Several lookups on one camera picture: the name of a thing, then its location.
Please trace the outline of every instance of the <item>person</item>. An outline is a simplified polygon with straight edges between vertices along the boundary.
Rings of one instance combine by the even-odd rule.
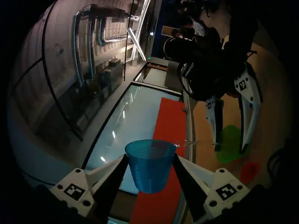
[[[180,19],[179,19],[180,27],[193,28],[195,31],[195,35],[204,37],[206,35],[206,31],[202,23],[203,22],[199,23],[195,21],[195,19],[193,19],[191,16],[187,15],[186,13],[180,14]]]
[[[246,63],[247,53],[258,29],[254,9],[250,0],[227,0],[227,7],[231,19],[229,41],[224,45],[224,50],[214,28],[200,24],[186,13],[181,13],[181,25],[204,30],[204,36],[194,35],[195,41],[174,38],[164,45],[164,52],[170,60],[180,65],[194,64],[188,75],[188,83],[193,98],[199,101],[206,101],[213,95],[220,99],[225,93],[238,97],[233,80],[250,66]]]

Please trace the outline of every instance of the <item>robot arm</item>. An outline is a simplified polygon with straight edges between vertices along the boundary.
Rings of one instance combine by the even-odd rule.
[[[241,94],[239,97],[242,127],[240,153],[244,153],[250,143],[262,103],[260,88],[254,78],[254,71],[247,63],[246,70],[234,80],[235,88]]]
[[[87,173],[74,169],[50,192],[81,216],[96,217],[100,222],[107,223],[128,160],[123,155]],[[173,167],[195,223],[221,215],[224,208],[231,208],[234,202],[239,202],[249,192],[224,168],[214,173],[177,154]]]

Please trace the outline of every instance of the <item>glass surface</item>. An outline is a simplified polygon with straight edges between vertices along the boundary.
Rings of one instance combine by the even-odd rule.
[[[168,72],[167,69],[167,66],[148,64],[134,81],[152,84],[174,91],[182,91],[176,70]]]
[[[125,153],[125,146],[133,141],[152,139],[162,97],[179,100],[179,97],[159,90],[132,85],[108,120],[86,169],[95,169],[118,158]],[[120,190],[138,193],[129,167]]]

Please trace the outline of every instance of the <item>red mat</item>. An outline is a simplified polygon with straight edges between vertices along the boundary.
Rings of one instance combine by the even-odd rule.
[[[184,103],[162,98],[153,139],[171,143],[186,139]],[[185,147],[176,153],[185,157]],[[181,186],[172,167],[165,188],[155,194],[138,193],[130,224],[172,224],[181,194]]]

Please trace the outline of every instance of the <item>fluorescent light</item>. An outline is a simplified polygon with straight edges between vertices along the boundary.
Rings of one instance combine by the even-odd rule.
[[[135,81],[137,81],[141,76],[141,72],[139,73],[139,75],[137,76],[137,78],[135,79]]]
[[[142,49],[141,49],[141,47],[140,47],[140,45],[139,45],[139,43],[138,43],[138,40],[136,39],[136,37],[135,37],[135,35],[134,35],[132,29],[131,29],[131,28],[127,28],[127,32],[128,32],[128,34],[130,35],[131,39],[133,40],[133,42],[134,42],[134,46],[137,47],[137,50],[138,50],[140,56],[142,57],[142,60],[146,61],[147,59],[145,58],[145,56],[144,56],[144,54],[143,54],[143,51],[142,51]]]
[[[142,28],[143,21],[144,21],[145,15],[147,13],[147,9],[148,9],[148,5],[150,4],[150,1],[151,0],[145,0],[144,1],[143,8],[142,8],[142,11],[141,11],[141,15],[140,15],[140,18],[139,18],[138,28],[137,28],[137,31],[136,31],[137,40],[139,40],[139,38],[140,38],[141,28]],[[134,45],[133,50],[132,50],[132,55],[131,55],[132,60],[134,60],[134,58],[135,58],[136,48],[138,49],[137,45]]]

